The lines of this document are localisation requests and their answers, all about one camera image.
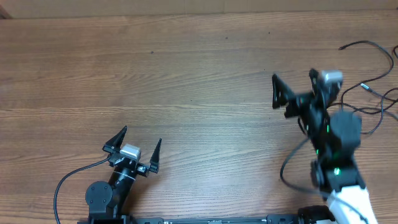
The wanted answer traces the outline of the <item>black USB cable short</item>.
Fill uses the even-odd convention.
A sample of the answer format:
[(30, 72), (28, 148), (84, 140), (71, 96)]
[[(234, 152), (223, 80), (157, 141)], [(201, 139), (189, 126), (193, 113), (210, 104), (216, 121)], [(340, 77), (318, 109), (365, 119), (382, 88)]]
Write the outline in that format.
[(355, 68), (354, 72), (357, 76), (356, 80), (358, 81), (358, 83), (349, 87), (341, 94), (340, 103), (343, 103), (344, 95), (347, 92), (349, 92), (350, 90), (352, 90), (362, 84), (365, 85), (368, 82), (373, 82), (375, 80), (379, 80), (379, 79), (387, 76), (391, 72), (391, 70), (394, 68), (394, 59), (392, 58), (392, 55), (385, 48), (381, 47), (379, 44), (377, 44), (373, 41), (370, 41), (370, 40), (359, 40), (356, 42), (352, 42), (350, 44), (341, 46), (338, 50), (344, 50), (344, 49), (351, 47), (352, 45), (356, 45), (356, 44), (367, 44), (367, 45), (371, 45), (371, 46), (377, 48), (378, 50), (380, 50), (383, 54), (385, 54), (386, 58), (388, 59), (389, 67), (386, 71), (383, 71), (382, 73), (379, 70), (369, 70), (367, 68), (359, 68), (359, 69)]

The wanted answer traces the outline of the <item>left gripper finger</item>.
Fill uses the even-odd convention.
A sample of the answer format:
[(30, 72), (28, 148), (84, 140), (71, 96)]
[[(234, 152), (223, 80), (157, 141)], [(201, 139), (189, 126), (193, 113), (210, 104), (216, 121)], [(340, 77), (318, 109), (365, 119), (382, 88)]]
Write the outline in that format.
[(162, 144), (162, 139), (160, 138), (155, 149), (154, 152), (151, 156), (150, 159), (150, 167), (149, 167), (149, 171), (153, 172), (153, 173), (158, 173), (159, 171), (159, 158), (160, 158), (160, 148), (161, 148), (161, 144)]
[(121, 150), (121, 144), (123, 143), (124, 137), (127, 133), (127, 126), (123, 127), (120, 132), (108, 140), (104, 146), (103, 151), (107, 153), (115, 153)]

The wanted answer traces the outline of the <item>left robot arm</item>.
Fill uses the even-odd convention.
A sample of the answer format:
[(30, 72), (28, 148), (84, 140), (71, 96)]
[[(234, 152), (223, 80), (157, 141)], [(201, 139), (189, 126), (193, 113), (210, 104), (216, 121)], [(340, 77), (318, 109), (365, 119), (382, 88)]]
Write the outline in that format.
[(94, 182), (86, 190), (88, 223), (137, 223), (132, 215), (123, 212), (123, 206), (138, 175), (147, 177), (151, 172), (159, 171), (162, 140), (158, 141), (147, 165), (140, 162), (139, 147), (122, 145), (126, 133), (125, 126), (103, 146), (103, 151), (109, 154), (107, 161), (114, 170), (107, 182)]

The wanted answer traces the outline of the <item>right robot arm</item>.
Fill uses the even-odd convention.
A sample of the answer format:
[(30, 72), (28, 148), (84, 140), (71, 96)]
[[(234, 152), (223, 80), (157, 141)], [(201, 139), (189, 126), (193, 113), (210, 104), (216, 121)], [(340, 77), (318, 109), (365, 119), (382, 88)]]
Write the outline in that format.
[(343, 84), (339, 70), (309, 71), (312, 90), (296, 94), (274, 74), (272, 107), (285, 107), (286, 118), (297, 118), (311, 142), (316, 159), (310, 163), (313, 188), (286, 186), (300, 192), (321, 195), (323, 206), (300, 208), (282, 223), (377, 223), (369, 192), (361, 177), (354, 152), (361, 144), (361, 117), (350, 111), (329, 114)]

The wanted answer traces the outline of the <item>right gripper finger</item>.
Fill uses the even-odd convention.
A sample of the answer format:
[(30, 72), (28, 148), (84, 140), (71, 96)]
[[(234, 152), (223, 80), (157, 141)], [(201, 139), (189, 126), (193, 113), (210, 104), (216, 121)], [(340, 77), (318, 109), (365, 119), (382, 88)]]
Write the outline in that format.
[(277, 74), (272, 76), (272, 87), (272, 107), (274, 109), (285, 106), (290, 100), (295, 99), (295, 93)]
[(311, 68), (309, 71), (309, 77), (311, 79), (312, 88), (314, 93), (319, 93), (322, 91), (323, 80), (321, 79), (320, 72)]

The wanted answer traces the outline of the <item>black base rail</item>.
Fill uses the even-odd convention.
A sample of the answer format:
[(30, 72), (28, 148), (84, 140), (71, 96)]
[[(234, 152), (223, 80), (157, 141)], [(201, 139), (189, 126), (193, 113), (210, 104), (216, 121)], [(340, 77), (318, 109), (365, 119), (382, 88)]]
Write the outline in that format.
[(163, 219), (134, 218), (122, 215), (111, 220), (79, 221), (77, 224), (89, 223), (130, 223), (130, 224), (336, 224), (337, 221), (326, 205), (315, 205), (298, 209), (297, 214), (269, 214), (266, 217), (233, 217), (233, 218), (183, 218)]

